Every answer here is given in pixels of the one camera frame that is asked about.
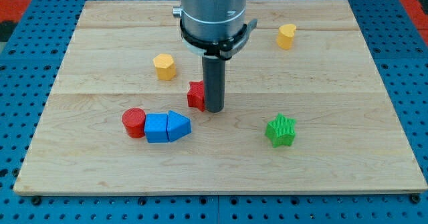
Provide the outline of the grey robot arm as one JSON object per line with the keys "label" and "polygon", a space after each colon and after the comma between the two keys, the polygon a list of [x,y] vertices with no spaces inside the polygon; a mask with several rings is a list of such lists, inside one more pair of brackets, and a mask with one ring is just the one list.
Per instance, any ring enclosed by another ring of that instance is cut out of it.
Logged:
{"label": "grey robot arm", "polygon": [[257,20],[245,22],[247,0],[180,0],[173,7],[183,43],[201,57],[205,109],[222,111],[225,101],[225,65],[248,42]]}

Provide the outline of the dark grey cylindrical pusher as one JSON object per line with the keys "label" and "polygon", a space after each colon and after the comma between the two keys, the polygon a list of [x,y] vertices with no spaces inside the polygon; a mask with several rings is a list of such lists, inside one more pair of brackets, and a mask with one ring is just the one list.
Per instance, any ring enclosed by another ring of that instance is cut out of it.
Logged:
{"label": "dark grey cylindrical pusher", "polygon": [[202,57],[205,109],[220,112],[225,99],[225,61]]}

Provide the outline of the black clamp ring mount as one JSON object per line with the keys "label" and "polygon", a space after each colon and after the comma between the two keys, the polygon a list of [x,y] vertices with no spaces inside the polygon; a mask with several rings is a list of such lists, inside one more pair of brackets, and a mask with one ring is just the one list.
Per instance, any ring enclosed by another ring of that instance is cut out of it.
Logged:
{"label": "black clamp ring mount", "polygon": [[194,54],[205,58],[230,60],[240,52],[249,40],[251,32],[257,27],[257,19],[252,19],[232,37],[222,41],[205,41],[192,36],[180,21],[181,37],[185,46]]}

